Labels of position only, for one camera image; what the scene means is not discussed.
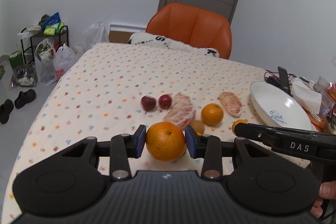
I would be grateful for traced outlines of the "right hand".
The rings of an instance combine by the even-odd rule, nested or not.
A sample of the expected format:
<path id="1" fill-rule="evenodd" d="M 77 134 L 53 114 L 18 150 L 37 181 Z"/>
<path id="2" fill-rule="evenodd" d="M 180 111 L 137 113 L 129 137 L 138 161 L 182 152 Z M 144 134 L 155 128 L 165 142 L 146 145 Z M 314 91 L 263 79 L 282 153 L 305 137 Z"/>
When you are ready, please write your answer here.
<path id="1" fill-rule="evenodd" d="M 322 204 L 324 200 L 335 200 L 335 192 L 336 192 L 336 181 L 324 182 L 320 185 L 318 197 L 315 200 L 313 207 L 310 212 L 316 218 L 319 218 L 322 213 Z"/>

